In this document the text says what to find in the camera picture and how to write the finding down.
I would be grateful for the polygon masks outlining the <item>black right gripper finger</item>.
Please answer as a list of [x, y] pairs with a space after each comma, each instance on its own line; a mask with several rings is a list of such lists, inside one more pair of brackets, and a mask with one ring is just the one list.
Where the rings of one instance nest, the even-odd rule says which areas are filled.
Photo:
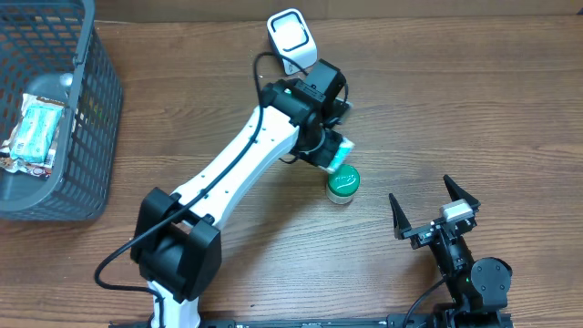
[[397, 240], [407, 239], [408, 233], [411, 230], [411, 224], [409, 220], [406, 218], [398, 200], [396, 199], [393, 193], [389, 194], [389, 201], [393, 214], [394, 237]]
[[452, 201], [465, 200], [472, 210], [478, 210], [481, 205], [478, 199], [457, 185], [449, 175], [444, 175], [443, 179]]

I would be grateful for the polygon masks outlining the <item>teal Kleenex tissue pack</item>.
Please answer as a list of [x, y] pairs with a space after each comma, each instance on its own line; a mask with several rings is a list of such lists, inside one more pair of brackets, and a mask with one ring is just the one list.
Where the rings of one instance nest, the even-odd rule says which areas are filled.
[[345, 159], [348, 157], [353, 147], [354, 143], [351, 142], [348, 138], [343, 137], [340, 145], [338, 146], [338, 149], [334, 151], [332, 159], [324, 166], [320, 166], [320, 169], [323, 169], [329, 174], [333, 174], [344, 163]]

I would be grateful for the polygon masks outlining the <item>green lid glass jar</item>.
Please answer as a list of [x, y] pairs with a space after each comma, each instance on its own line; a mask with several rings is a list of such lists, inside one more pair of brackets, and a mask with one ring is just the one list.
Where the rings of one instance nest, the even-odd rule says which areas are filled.
[[342, 164], [326, 183], [326, 195], [336, 204], [346, 204], [353, 200], [360, 187], [361, 177], [358, 170], [347, 164]]

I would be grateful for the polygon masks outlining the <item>yellow oil bottle silver cap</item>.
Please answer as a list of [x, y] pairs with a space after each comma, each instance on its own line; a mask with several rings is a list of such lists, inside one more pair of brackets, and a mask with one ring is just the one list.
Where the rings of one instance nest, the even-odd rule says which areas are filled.
[[26, 85], [26, 93], [67, 103], [72, 86], [72, 73], [46, 73]]

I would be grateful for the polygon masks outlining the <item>brown snack packet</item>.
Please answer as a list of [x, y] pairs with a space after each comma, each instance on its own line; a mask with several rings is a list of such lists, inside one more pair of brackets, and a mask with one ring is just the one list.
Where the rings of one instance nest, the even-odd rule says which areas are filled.
[[17, 123], [1, 145], [1, 169], [49, 178], [64, 115], [63, 102], [24, 93]]

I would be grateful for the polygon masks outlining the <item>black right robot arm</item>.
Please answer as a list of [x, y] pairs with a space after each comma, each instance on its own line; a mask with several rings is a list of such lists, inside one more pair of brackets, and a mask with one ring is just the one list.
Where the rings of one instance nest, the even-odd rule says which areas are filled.
[[[451, 201], [440, 208], [438, 218], [417, 228], [411, 226], [394, 194], [389, 195], [394, 237], [409, 240], [414, 250], [429, 247], [441, 279], [419, 296], [406, 314], [392, 314], [387, 321], [392, 327], [511, 327], [511, 316], [501, 311], [508, 304], [513, 270], [496, 257], [473, 257], [464, 234], [476, 226], [480, 201], [450, 176], [444, 176], [444, 183]], [[414, 315], [442, 285], [451, 301], [438, 303], [430, 313]]]

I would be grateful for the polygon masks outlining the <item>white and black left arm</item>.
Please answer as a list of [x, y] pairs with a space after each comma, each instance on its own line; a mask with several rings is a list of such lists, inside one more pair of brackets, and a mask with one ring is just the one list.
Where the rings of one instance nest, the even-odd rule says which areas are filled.
[[221, 231], [240, 200], [281, 157], [328, 173], [353, 143], [334, 131], [352, 105], [345, 81], [279, 80], [260, 92], [245, 128], [195, 177], [141, 202], [130, 258], [153, 296], [152, 327], [198, 327], [199, 298], [222, 262]]

